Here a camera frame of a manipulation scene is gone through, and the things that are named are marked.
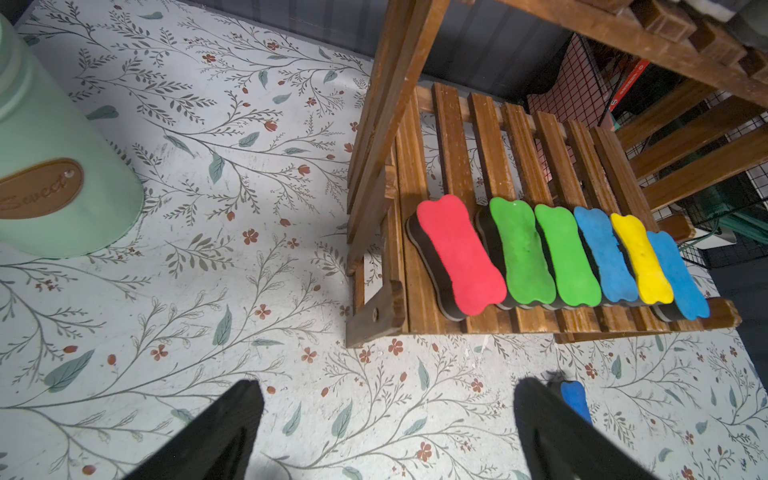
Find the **brown label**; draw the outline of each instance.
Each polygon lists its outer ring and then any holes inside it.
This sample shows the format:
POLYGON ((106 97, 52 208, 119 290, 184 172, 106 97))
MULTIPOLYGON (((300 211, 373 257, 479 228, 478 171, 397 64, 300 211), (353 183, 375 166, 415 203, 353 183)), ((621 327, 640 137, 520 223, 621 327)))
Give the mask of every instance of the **brown label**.
POLYGON ((52 214, 69 205, 82 186, 83 169, 71 158, 57 158, 0 178, 0 219, 52 214))

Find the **red eraser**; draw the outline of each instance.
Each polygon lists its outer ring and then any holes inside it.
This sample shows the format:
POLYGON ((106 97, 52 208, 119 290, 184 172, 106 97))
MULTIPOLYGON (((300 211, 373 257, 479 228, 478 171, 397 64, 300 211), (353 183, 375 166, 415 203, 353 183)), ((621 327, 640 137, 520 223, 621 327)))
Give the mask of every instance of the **red eraser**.
MULTIPOLYGON (((457 196, 445 195, 437 201, 421 202, 414 217, 448 274, 455 306, 465 316, 479 315, 486 306, 504 301, 507 296, 504 277, 488 258, 469 212, 457 196)), ((420 250, 429 266, 430 259, 425 257, 424 249, 420 250)), ((432 275, 435 288, 445 290, 447 285, 437 285, 439 277, 432 275)))

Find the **yellow eraser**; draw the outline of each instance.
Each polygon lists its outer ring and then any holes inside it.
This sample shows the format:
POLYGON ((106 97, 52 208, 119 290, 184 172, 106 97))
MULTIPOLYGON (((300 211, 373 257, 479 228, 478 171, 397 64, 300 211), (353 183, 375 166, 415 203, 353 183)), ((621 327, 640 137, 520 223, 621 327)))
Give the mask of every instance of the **yellow eraser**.
POLYGON ((632 215, 622 217, 619 214, 612 214, 611 224, 624 249, 629 253, 640 300, 648 305, 672 303, 674 300, 672 286, 661 270, 659 259, 656 258, 654 248, 648 241, 643 222, 632 215))

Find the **red flower print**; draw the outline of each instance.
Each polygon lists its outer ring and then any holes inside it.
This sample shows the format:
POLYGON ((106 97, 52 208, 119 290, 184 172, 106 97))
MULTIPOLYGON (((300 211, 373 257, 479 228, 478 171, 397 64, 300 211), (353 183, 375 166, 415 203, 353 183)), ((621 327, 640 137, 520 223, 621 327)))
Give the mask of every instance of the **red flower print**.
POLYGON ((259 232, 251 228, 247 232, 243 232, 243 237, 245 237, 245 240, 243 240, 243 242, 246 245, 251 245, 252 243, 256 243, 257 241, 259 241, 259 232))
POLYGON ((149 354, 154 356, 156 362, 160 361, 161 357, 168 356, 168 352, 165 351, 165 345, 162 343, 157 346, 157 350, 152 350, 149 354))
POLYGON ((585 365, 584 369, 587 370, 587 375, 589 375, 593 380, 594 380, 594 377, 598 376, 598 373, 592 367, 591 363, 588 363, 587 365, 585 365))
POLYGON ((266 316, 270 313, 272 313, 272 310, 267 310, 266 304, 264 303, 259 305, 259 309, 257 311, 253 312, 254 315, 258 315, 262 320, 266 319, 266 316))
POLYGON ((429 443, 422 442, 422 449, 416 452, 416 458, 422 462, 428 462, 432 456, 432 446, 429 443))
POLYGON ((398 356, 402 352, 402 342, 398 339, 392 339, 392 345, 389 346, 389 351, 398 356))
POLYGON ((314 359, 317 356, 317 352, 313 352, 309 347, 306 347, 304 349, 304 352, 305 352, 306 355, 302 355, 301 356, 301 361, 302 362, 305 361, 305 360, 306 360, 307 363, 312 363, 312 362, 315 361, 314 359))
POLYGON ((685 480, 696 480, 696 477, 694 477, 694 473, 688 468, 687 466, 683 465, 683 469, 680 470, 680 473, 683 475, 683 478, 685 480))

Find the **mint green canister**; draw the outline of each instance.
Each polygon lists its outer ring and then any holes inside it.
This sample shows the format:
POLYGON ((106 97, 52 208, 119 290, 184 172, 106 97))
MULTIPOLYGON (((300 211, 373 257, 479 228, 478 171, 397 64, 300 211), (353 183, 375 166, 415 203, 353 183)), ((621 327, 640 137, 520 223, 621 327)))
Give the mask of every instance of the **mint green canister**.
POLYGON ((134 172, 0 15, 0 241, 84 255, 125 235, 143 203, 134 172))

